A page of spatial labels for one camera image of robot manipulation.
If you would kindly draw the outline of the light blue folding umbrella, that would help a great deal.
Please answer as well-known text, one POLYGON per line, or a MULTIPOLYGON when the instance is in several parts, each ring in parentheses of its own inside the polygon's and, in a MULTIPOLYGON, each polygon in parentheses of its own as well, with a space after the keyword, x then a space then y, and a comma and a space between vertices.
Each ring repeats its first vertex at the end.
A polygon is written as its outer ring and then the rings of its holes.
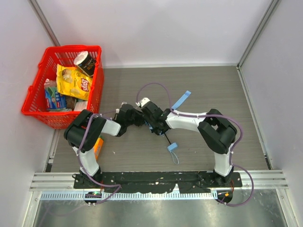
MULTIPOLYGON (((171 108, 167 108, 164 111, 152 101, 148 102, 144 107, 140 108, 143 113, 143 118, 145 119, 145 124, 149 126, 148 120, 152 117, 154 119, 164 119, 169 126, 169 130, 177 128, 190 129, 190 123, 193 121, 181 116, 181 112, 177 111, 177 108, 180 107, 190 95, 191 92, 186 91, 171 108)), ((178 148, 177 143, 172 143, 166 133, 162 134, 161 136, 164 136, 168 141, 169 145, 167 146, 167 150, 170 153, 174 164, 178 165, 179 159, 174 152, 174 150, 178 148)))

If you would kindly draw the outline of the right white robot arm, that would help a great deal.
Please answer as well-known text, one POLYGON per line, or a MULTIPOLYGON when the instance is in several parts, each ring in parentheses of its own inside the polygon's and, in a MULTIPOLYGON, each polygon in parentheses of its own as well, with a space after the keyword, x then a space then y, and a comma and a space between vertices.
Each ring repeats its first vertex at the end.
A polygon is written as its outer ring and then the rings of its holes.
POLYGON ((214 152, 214 180, 220 186, 231 182, 234 171, 231 150, 237 130, 218 110, 211 109, 201 114, 174 111, 169 108, 163 111, 148 98, 136 104, 142 111, 144 120, 151 126, 151 131, 157 135, 172 129, 200 133, 206 145, 214 152))

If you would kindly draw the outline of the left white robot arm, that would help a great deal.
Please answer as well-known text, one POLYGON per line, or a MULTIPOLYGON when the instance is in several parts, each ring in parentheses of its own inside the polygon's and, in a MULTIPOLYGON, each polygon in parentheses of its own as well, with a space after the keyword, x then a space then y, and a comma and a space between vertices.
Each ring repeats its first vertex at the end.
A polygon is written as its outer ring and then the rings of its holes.
POLYGON ((94 146, 102 133, 120 137, 126 133, 129 126, 144 124, 143 113, 129 104, 121 105, 113 119, 85 109, 65 130, 64 138, 76 153, 80 173, 96 185, 113 188, 115 185, 101 183, 102 173, 95 157, 94 146))

